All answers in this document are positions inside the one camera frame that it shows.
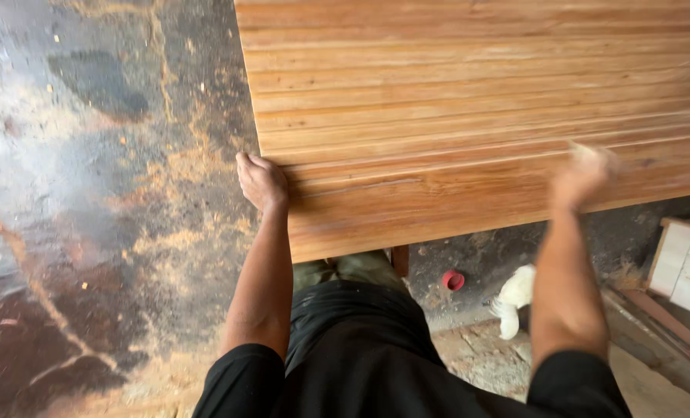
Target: chicken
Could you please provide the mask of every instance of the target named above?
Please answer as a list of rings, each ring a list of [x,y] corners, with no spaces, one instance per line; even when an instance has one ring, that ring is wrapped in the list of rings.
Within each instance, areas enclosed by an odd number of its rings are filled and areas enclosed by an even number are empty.
[[[518,333],[518,309],[531,303],[535,277],[536,267],[533,264],[518,268],[502,286],[499,295],[492,299],[490,312],[502,320],[499,337],[503,340],[509,340]]]

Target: teak wood surface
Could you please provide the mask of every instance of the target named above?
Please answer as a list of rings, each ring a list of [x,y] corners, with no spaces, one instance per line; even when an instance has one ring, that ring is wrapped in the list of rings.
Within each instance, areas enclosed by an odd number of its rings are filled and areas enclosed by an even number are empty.
[[[690,194],[690,0],[236,0],[294,262],[547,219],[568,141],[623,161],[590,210]]]

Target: black sleeve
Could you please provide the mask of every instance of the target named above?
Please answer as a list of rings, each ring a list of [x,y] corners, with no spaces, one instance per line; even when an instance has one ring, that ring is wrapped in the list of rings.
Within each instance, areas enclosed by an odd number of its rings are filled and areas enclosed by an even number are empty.
[[[284,362],[272,348],[234,347],[208,371],[193,418],[270,416],[284,379]]]
[[[561,416],[630,418],[611,368],[598,356],[555,353],[531,380],[527,404]]]

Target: right hand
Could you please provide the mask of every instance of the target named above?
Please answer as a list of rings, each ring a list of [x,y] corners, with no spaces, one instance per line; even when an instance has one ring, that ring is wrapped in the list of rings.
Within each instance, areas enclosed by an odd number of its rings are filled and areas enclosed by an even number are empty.
[[[605,149],[575,150],[569,165],[552,180],[552,212],[578,212],[617,172],[618,158],[613,152]]]
[[[288,210],[288,182],[278,166],[265,158],[238,152],[237,174],[242,193],[258,211]]]

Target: red bottle cap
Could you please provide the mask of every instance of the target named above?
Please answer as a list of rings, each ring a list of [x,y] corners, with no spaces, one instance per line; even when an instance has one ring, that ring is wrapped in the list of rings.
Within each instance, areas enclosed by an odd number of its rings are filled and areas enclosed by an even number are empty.
[[[456,291],[464,285],[464,275],[456,270],[448,270],[443,274],[443,286]]]

